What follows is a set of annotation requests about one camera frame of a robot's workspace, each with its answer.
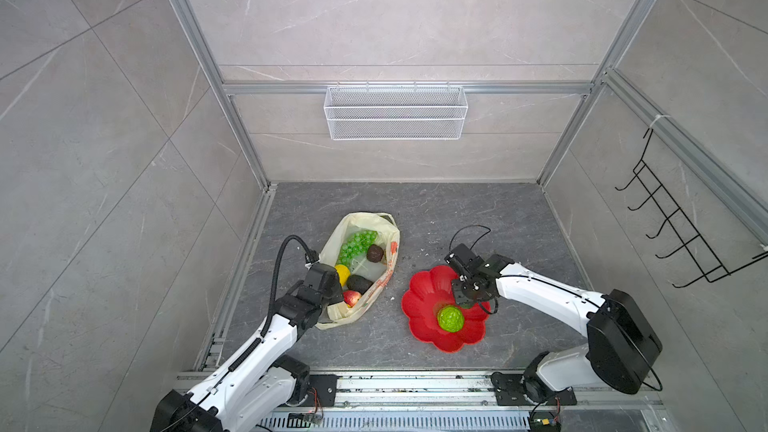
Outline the red flower-shaped plate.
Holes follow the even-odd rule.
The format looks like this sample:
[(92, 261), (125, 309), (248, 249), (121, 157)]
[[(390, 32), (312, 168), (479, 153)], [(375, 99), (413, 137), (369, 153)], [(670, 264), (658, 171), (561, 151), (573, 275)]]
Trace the red flower-shaped plate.
[(481, 342), (490, 312), (488, 302), (470, 308), (458, 305), (452, 288), (457, 278), (458, 274), (447, 265), (418, 272), (401, 301), (411, 334), (444, 353)]

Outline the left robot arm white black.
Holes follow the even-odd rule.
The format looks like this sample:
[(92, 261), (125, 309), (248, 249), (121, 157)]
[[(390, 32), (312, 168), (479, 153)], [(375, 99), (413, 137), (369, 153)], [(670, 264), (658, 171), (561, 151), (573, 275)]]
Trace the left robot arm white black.
[(343, 302), (336, 269), (313, 263), (304, 280), (271, 302), (257, 331), (223, 365), (158, 403), (152, 431), (250, 431), (276, 407), (307, 394), (309, 367), (287, 352), (329, 305)]

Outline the cream plastic bag orange prints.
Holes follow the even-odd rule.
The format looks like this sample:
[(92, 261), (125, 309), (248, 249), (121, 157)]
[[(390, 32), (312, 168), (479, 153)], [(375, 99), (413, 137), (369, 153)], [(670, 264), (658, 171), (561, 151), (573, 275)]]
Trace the cream plastic bag orange prints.
[(319, 330), (329, 330), (359, 320), (373, 306), (394, 275), (401, 234), (394, 217), (384, 212), (354, 212), (344, 216), (320, 252), (320, 262), (335, 267), (338, 264), (337, 258), (342, 243), (352, 233), (362, 229), (378, 233), (375, 244), (385, 250), (386, 258), (381, 263), (369, 262), (366, 255), (352, 260), (349, 268), (351, 275), (363, 276), (374, 284), (365, 294), (362, 294), (361, 299), (352, 308), (349, 308), (345, 302), (329, 306), (326, 317), (316, 325)]

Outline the light green bumpy fake fruit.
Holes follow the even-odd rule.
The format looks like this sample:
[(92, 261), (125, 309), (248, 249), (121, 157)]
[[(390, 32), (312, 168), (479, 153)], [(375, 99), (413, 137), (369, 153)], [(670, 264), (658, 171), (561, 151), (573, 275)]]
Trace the light green bumpy fake fruit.
[(447, 333), (457, 333), (464, 328), (465, 318), (462, 309), (455, 305), (446, 305), (436, 315), (439, 328)]

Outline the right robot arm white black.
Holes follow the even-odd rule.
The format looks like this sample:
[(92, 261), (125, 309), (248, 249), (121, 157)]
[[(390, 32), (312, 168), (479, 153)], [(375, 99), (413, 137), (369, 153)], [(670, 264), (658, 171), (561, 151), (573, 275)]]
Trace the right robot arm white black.
[(452, 292), (458, 306), (479, 306), (491, 315), (501, 299), (532, 307), (580, 333), (586, 342), (560, 352), (545, 351), (526, 367), (520, 387), (526, 399), (545, 403), (573, 387), (604, 384), (634, 395), (642, 387), (663, 390), (654, 363), (661, 340), (636, 301), (618, 289), (583, 290), (494, 254), (485, 260), (463, 244), (445, 257), (457, 273)]

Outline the yellow fake lemon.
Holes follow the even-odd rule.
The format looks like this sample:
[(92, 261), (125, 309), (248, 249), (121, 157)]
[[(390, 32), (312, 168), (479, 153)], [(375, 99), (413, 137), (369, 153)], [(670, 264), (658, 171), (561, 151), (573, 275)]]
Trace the yellow fake lemon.
[(339, 283), (340, 283), (341, 287), (344, 288), (346, 286), (346, 283), (347, 283), (349, 277), (351, 276), (351, 272), (350, 272), (349, 268), (346, 265), (344, 265), (344, 264), (336, 264), (335, 265), (335, 270), (336, 270), (337, 275), (338, 275)]

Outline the red yellow fake apple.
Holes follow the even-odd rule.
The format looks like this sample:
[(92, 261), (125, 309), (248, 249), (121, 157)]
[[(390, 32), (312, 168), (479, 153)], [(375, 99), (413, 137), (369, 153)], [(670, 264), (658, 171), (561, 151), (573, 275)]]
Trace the red yellow fake apple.
[(343, 292), (343, 300), (349, 308), (354, 307), (361, 297), (362, 294), (354, 290), (346, 290)]

